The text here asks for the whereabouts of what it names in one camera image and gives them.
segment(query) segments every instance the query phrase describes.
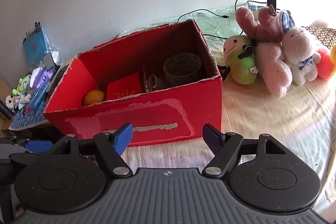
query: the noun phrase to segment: orange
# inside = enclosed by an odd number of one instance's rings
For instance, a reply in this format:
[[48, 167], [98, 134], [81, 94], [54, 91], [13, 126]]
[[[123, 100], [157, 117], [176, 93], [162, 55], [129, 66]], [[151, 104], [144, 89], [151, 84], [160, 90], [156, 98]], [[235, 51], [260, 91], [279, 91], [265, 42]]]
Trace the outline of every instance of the orange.
[[84, 106], [99, 104], [104, 100], [104, 93], [101, 90], [91, 90], [84, 97]]

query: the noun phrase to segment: blue plaid ear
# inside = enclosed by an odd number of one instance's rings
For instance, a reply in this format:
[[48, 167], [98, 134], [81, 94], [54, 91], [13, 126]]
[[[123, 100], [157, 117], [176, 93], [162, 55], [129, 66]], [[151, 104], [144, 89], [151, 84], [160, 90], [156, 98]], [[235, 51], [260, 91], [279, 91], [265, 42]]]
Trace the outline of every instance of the blue plaid ear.
[[284, 33], [288, 32], [289, 28], [294, 27], [295, 23], [292, 18], [291, 12], [283, 10], [281, 13], [281, 25]]

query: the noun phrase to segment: white plush bunny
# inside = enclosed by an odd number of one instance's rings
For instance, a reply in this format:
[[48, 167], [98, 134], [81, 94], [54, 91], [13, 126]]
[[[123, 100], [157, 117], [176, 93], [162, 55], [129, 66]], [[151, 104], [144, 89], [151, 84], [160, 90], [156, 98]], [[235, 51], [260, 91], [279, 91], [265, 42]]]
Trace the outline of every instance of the white plush bunny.
[[313, 81], [318, 75], [316, 64], [321, 61], [317, 40], [312, 39], [304, 28], [295, 27], [289, 11], [281, 11], [280, 18], [284, 32], [282, 47], [285, 63], [292, 71], [293, 81], [297, 85]]

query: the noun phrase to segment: small figurine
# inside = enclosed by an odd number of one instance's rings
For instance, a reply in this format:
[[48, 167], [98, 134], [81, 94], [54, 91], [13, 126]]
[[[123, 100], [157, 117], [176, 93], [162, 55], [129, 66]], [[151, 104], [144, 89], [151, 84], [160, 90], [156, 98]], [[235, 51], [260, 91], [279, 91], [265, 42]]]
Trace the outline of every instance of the small figurine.
[[231, 72], [232, 78], [239, 84], [252, 84], [258, 73], [254, 63], [254, 47], [246, 35], [229, 37], [223, 45], [224, 72], [223, 80]]
[[10, 110], [13, 110], [14, 108], [14, 100], [15, 100], [16, 96], [14, 95], [8, 95], [6, 98], [5, 98], [5, 105], [6, 107], [8, 107]]
[[17, 96], [14, 101], [14, 108], [17, 108], [18, 110], [23, 109], [24, 106], [29, 103], [31, 97], [31, 93], [28, 93], [27, 95], [25, 93], [21, 93], [21, 95]]
[[13, 95], [21, 95], [22, 93], [24, 93], [27, 90], [27, 87], [30, 84], [30, 78], [32, 76], [31, 75], [27, 75], [25, 78], [20, 78], [19, 80], [19, 84], [17, 85], [16, 89], [13, 89]]

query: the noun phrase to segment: pink plush bunny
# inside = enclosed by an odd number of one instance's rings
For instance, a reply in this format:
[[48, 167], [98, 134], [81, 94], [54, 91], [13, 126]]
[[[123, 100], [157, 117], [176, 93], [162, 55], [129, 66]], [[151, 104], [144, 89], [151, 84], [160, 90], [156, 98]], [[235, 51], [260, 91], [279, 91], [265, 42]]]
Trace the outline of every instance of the pink plush bunny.
[[257, 41], [255, 62], [269, 92], [275, 96], [285, 96], [292, 82], [292, 73], [284, 63], [281, 40], [284, 35], [281, 25], [273, 15], [274, 9], [261, 8], [259, 23], [254, 22], [253, 13], [241, 7], [236, 11], [236, 20], [241, 29], [251, 39]]

